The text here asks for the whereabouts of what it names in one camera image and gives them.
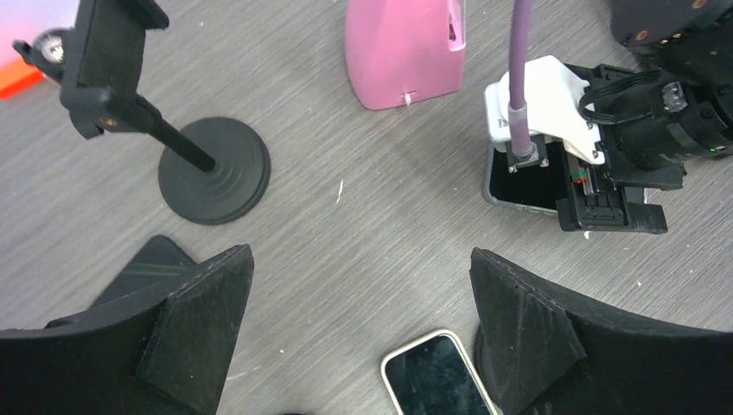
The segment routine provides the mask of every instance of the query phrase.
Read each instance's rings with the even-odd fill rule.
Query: cable
[[[595,104],[598,100],[603,98],[611,98],[621,95],[635,86],[659,82],[660,76],[661,71],[659,69],[654,69],[652,71],[636,73],[623,80],[617,80],[607,84],[606,86],[592,89],[588,91],[588,93],[584,94],[578,102],[580,114],[586,121],[590,121],[591,123],[596,123],[598,125],[618,125],[651,117],[651,108],[646,108],[636,112],[607,114],[604,112],[591,111],[587,106]]]
[[[527,123],[525,64],[527,41],[532,24],[532,0],[514,0],[512,35],[509,40],[509,132],[512,153],[528,156],[533,152]]]

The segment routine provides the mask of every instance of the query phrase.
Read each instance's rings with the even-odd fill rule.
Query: white phone frame
[[[397,401],[397,396],[394,394],[394,391],[392,390],[392,385],[390,385],[389,380],[387,379],[387,374],[386,374],[387,362],[401,355],[402,353],[407,352],[411,348],[416,348],[420,344],[425,343],[428,340],[431,340],[440,335],[444,335],[448,337],[453,342],[453,344],[456,346],[456,349],[458,350],[458,354],[463,359],[463,364],[468,369],[468,372],[471,374],[471,378],[473,378],[474,383],[476,384],[476,387],[479,390],[479,394],[483,398],[484,402],[486,402],[486,407],[488,408],[488,411],[492,415],[501,415],[501,411],[498,410],[494,402],[491,401],[491,398],[488,397],[486,388],[484,387],[483,382],[481,382],[481,378],[479,378],[479,374],[476,372],[476,369],[474,368],[474,364],[471,362],[470,358],[468,357],[468,353],[466,352],[466,349],[461,344],[461,339],[458,338],[456,333],[448,329],[439,329],[439,330],[433,331],[432,333],[429,333],[428,335],[424,335],[412,342],[409,342],[408,344],[405,344],[401,348],[398,348],[397,350],[391,352],[390,354],[385,356],[384,359],[382,359],[382,365],[381,365],[382,380],[385,382],[385,385],[387,386],[387,391],[390,394],[390,398],[392,399],[392,403],[394,404],[395,409],[397,409],[397,414],[405,415],[405,413],[402,412],[402,408],[399,407],[399,401]]]

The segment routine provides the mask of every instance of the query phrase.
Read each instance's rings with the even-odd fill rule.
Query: black phone
[[[388,354],[382,378],[400,415],[498,415],[465,348],[445,329]]]

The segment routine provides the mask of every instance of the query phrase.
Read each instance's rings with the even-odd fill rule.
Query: purple tube
[[[532,0],[514,0],[512,37],[509,40],[509,132],[516,156],[532,153],[526,118],[525,64],[527,41],[532,24]]]

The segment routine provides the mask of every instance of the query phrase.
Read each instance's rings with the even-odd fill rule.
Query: white mark
[[[246,375],[246,374],[250,374],[250,373],[252,373],[252,372],[254,372],[255,370],[258,370],[258,369],[260,369],[260,368],[262,368],[262,367],[261,367],[261,366],[257,366],[257,367],[255,367],[255,368],[253,368],[252,370],[248,370],[248,371],[246,371],[246,372],[243,372],[243,373],[240,373],[240,374],[235,374],[234,376],[229,376],[228,378],[226,378],[226,380],[235,380],[235,379],[239,379],[239,378],[241,378],[242,376],[244,376],[244,375]]]
[[[339,185],[339,197],[336,198],[336,204],[337,205],[341,201],[341,192],[343,192],[343,179],[341,179],[341,184]]]

